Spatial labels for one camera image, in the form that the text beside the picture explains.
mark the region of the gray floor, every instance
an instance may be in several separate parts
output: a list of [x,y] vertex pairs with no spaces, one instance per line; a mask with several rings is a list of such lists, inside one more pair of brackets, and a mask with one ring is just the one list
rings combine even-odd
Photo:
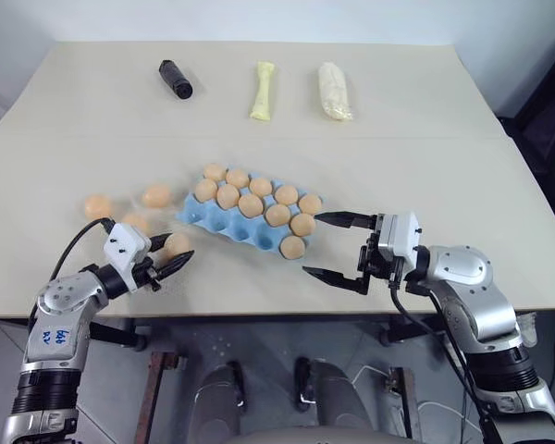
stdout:
[[[538,373],[549,378],[555,313],[537,319],[539,343],[532,349]],[[243,432],[282,426],[315,424],[314,412],[292,408],[292,365],[299,355],[323,358],[340,366],[350,378],[363,365],[387,370],[410,366],[415,372],[419,401],[436,401],[461,409],[462,390],[449,366],[431,352],[429,339],[382,347],[365,331],[364,323],[254,323],[184,324],[155,321],[148,350],[135,352],[94,341],[80,385],[79,431],[86,444],[131,443],[135,433],[150,351],[183,352],[185,370],[166,371],[154,418],[153,443],[181,443],[186,436],[193,392],[204,375],[217,365],[238,359],[243,366],[250,409],[242,417]],[[26,331],[0,323],[0,433],[15,396]],[[384,378],[368,369],[357,377],[356,388],[376,429],[398,434],[400,400],[388,394]],[[469,407],[469,418],[476,413]],[[426,443],[459,441],[460,419],[436,405],[420,411]],[[465,442],[481,443],[478,432],[467,426]]]

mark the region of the egg carton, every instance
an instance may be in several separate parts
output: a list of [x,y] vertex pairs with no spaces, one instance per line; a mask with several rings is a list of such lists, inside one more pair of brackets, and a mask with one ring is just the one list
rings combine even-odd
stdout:
[[[261,177],[258,174],[249,174],[250,179]],[[272,186],[272,194],[260,198],[264,204],[264,213],[256,217],[246,217],[241,213],[238,206],[223,209],[218,205],[216,199],[210,199],[206,202],[199,202],[194,194],[190,192],[185,198],[183,209],[177,213],[177,219],[186,224],[193,224],[198,227],[205,228],[210,233],[218,233],[231,238],[236,242],[245,242],[264,252],[277,253],[281,255],[279,245],[284,238],[294,236],[290,229],[290,223],[280,227],[272,227],[265,220],[265,211],[271,205],[277,204],[274,199],[273,193],[283,185],[279,180],[270,180]],[[225,180],[219,181],[218,188],[226,183]],[[296,188],[298,191],[299,200],[307,192]],[[240,195],[251,194],[249,187],[239,189]],[[301,213],[297,203],[288,205],[291,217]],[[304,246],[308,248],[310,243],[309,236],[303,236],[301,239],[304,241]]]

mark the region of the white cable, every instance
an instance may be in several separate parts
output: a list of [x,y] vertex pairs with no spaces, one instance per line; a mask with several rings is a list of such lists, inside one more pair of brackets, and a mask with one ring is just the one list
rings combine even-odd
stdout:
[[351,380],[351,384],[355,387],[355,383],[358,381],[358,378],[362,375],[362,372],[364,370],[371,370],[375,373],[378,373],[382,376],[386,376],[389,377],[389,374],[387,372],[383,372],[382,370],[375,368],[371,365],[362,365],[362,368],[360,369],[360,371],[358,373],[355,374],[355,376],[353,377],[353,379]]
[[427,405],[436,405],[440,409],[444,409],[448,412],[452,412],[452,413],[456,414],[461,419],[464,418],[464,421],[466,422],[466,424],[468,424],[469,426],[474,428],[477,432],[481,433],[481,429],[476,424],[474,424],[471,421],[469,421],[468,419],[466,419],[463,416],[463,414],[460,413],[458,410],[454,410],[452,407],[449,407],[446,404],[441,404],[440,402],[435,402],[435,401],[421,401],[417,404],[417,411],[419,412],[420,410],[422,410],[423,407],[426,407]]

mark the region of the table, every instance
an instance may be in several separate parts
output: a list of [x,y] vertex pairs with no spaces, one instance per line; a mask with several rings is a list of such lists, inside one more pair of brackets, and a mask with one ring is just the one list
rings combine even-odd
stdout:
[[[195,93],[159,78],[174,59]],[[272,120],[248,118],[255,63],[272,60]],[[356,119],[322,113],[316,70],[346,72]],[[449,46],[312,43],[61,43],[0,122],[0,316],[27,315],[35,291],[84,224],[92,192],[138,195],[165,180],[178,201],[205,164],[258,171],[318,192],[326,210],[414,210],[424,245],[470,244],[492,261],[516,309],[555,308],[555,218]],[[301,261],[171,222],[196,254],[157,293],[104,315],[394,312],[386,287],[333,289],[301,265],[355,275],[367,232],[320,225]],[[64,273],[103,262],[104,235],[79,244]],[[401,295],[414,311],[425,298]]]

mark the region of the yellow object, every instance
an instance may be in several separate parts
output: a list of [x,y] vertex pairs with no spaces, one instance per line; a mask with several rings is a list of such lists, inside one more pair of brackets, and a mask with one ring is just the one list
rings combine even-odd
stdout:
[[241,169],[231,169],[226,173],[226,182],[237,188],[245,188],[249,186],[249,175]]
[[230,185],[229,183],[225,183],[218,190],[216,200],[218,205],[220,205],[220,208],[228,210],[229,208],[237,205],[240,196],[241,195],[239,194],[237,187]]
[[164,183],[157,183],[144,192],[142,203],[149,208],[164,208],[169,206],[172,195],[170,188]]
[[206,179],[211,179],[219,182],[220,180],[224,180],[226,178],[226,169],[219,164],[209,164],[205,166],[205,169],[203,170],[203,176]]
[[321,198],[316,194],[306,194],[298,202],[298,207],[303,213],[314,216],[321,211],[323,203],[321,202]]
[[191,250],[189,238],[183,233],[173,233],[165,240],[163,253],[166,260]]
[[121,222],[123,222],[124,224],[130,224],[133,227],[137,228],[139,231],[142,232],[144,236],[150,236],[152,234],[148,221],[142,216],[135,213],[129,213],[123,219],[121,219]]
[[308,236],[315,230],[316,222],[311,215],[300,213],[292,218],[290,228],[296,236]]
[[290,209],[281,203],[271,205],[265,212],[265,220],[272,227],[286,225],[290,221],[290,216]]
[[112,213],[113,206],[111,201],[103,194],[93,194],[84,201],[84,214],[89,220],[111,217]]
[[239,209],[249,218],[257,217],[263,213],[263,202],[254,194],[245,194],[239,199]]
[[269,120],[269,83],[276,66],[271,62],[257,62],[257,77],[259,89],[250,117],[258,120]]
[[202,179],[195,185],[195,199],[199,202],[209,201],[216,197],[218,185],[211,179]]
[[274,195],[279,204],[292,205],[298,202],[298,191],[291,185],[282,185]]
[[300,259],[304,256],[304,240],[297,236],[288,236],[279,244],[279,250],[286,259]]
[[249,184],[249,190],[251,190],[253,194],[256,194],[259,197],[264,197],[267,196],[267,194],[271,194],[273,188],[269,180],[265,178],[255,178],[251,180],[251,183]]

